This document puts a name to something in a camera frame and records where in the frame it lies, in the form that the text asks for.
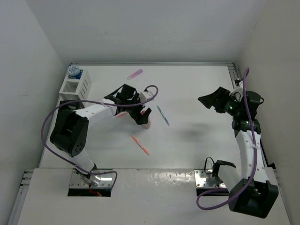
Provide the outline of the pink cap glue bottle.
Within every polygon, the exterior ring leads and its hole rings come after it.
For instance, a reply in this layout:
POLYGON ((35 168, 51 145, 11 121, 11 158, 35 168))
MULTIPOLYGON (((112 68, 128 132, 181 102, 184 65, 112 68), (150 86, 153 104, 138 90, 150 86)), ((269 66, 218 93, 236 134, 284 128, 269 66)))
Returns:
POLYGON ((148 119, 148 122, 142 125, 145 129, 149 129, 151 126, 151 121, 148 119))

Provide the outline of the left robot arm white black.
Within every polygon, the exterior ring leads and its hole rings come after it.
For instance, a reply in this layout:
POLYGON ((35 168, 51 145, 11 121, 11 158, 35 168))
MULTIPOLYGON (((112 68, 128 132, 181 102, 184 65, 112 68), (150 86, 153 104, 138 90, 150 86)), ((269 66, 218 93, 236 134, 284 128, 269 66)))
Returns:
POLYGON ((137 92, 132 86, 124 84, 98 104, 78 110, 63 106, 57 114, 50 141, 57 149, 69 155, 79 173, 89 177, 97 167, 85 150, 88 128, 122 112, 127 112, 137 125, 149 125, 151 109, 145 109, 144 105, 152 99, 153 94, 147 89, 137 92))

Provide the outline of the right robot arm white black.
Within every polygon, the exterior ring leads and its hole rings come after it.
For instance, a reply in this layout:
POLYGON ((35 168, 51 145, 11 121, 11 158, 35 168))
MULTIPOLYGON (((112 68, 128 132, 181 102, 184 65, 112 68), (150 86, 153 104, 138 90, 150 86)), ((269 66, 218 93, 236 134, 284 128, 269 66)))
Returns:
POLYGON ((202 210, 214 210, 228 205, 229 210, 257 218, 266 218, 274 205, 279 190, 271 184, 263 164, 260 146, 261 128, 257 108, 264 102, 263 97, 253 91, 235 93, 219 87, 215 92, 198 98, 206 108, 213 107, 217 113, 232 116, 232 128, 240 151, 241 172, 232 162, 218 160, 213 164, 211 178, 225 184, 228 200, 202 210))

